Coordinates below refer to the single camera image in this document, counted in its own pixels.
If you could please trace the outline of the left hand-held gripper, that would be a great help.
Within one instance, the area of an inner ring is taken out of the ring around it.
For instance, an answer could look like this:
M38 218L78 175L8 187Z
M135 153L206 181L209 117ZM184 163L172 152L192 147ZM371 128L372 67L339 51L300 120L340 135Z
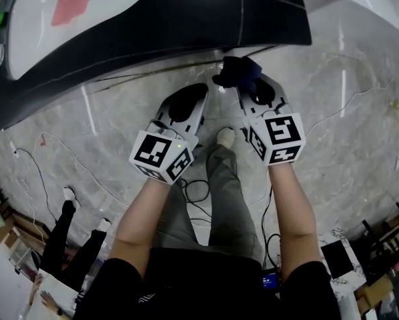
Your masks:
M193 150L199 139L192 134L204 124L207 98L205 83L188 85L167 97L156 119L138 133L130 163L150 179L175 183L193 163Z

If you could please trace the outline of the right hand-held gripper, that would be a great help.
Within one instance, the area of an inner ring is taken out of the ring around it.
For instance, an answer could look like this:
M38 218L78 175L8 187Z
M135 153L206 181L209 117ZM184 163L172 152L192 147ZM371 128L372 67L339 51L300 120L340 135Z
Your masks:
M253 82L255 93L236 89L245 114L246 141L266 166L292 163L306 145L300 114L291 113L284 88L277 81L261 74ZM263 114L265 107L271 111Z

